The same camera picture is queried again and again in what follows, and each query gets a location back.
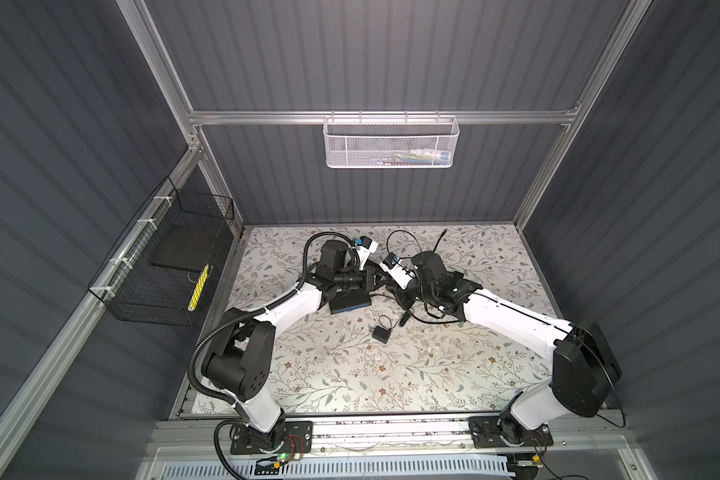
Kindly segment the black network switch blue ports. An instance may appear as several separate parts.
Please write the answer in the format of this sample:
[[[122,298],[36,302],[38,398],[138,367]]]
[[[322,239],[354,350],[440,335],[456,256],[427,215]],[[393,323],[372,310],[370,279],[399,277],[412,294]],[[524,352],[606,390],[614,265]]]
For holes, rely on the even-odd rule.
[[[368,307],[372,304],[368,292],[353,290],[340,292],[335,298],[329,301],[329,309],[332,315],[349,312]]]

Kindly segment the black power adapter with cable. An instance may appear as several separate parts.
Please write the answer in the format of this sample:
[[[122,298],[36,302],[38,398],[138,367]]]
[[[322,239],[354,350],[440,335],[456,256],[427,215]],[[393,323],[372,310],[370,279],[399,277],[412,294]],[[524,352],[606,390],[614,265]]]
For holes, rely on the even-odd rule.
[[[405,326],[413,318],[411,309],[405,309],[399,319],[393,320],[389,315],[382,313],[378,316],[377,325],[372,328],[373,339],[387,344],[395,328]]]

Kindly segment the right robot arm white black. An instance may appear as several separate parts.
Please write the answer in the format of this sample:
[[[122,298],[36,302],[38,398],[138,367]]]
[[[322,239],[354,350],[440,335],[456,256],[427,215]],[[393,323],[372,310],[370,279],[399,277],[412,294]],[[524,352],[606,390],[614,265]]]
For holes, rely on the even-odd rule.
[[[596,417],[621,369],[600,327],[552,318],[505,300],[424,251],[411,259],[415,290],[425,306],[487,328],[518,343],[551,366],[551,377],[519,391],[498,425],[511,444],[565,414]]]

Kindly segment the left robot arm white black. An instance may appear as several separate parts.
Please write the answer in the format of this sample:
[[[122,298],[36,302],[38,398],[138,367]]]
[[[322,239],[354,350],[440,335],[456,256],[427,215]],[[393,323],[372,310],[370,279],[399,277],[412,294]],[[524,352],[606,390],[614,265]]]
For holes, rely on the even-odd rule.
[[[191,387],[232,405],[252,430],[262,435],[277,431],[285,414],[267,387],[276,337],[339,293],[375,290],[369,256],[377,249],[367,236],[312,235],[293,287],[256,310],[226,310],[219,325],[198,341],[187,366]]]

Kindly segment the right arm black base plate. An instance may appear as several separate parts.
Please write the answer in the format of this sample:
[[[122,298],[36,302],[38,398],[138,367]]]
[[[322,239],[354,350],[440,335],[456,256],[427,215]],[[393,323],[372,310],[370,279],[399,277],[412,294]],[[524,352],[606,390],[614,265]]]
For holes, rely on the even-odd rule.
[[[468,427],[476,448],[549,447],[554,444],[547,424],[528,430],[512,418],[488,415],[469,417]]]

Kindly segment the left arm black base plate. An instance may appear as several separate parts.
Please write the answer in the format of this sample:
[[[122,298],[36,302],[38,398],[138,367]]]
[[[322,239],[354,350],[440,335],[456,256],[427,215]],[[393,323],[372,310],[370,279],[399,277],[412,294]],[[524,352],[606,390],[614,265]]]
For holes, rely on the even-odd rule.
[[[312,449],[314,423],[285,420],[269,433],[262,433],[241,421],[232,423],[229,452],[233,455],[295,453],[305,454]]]

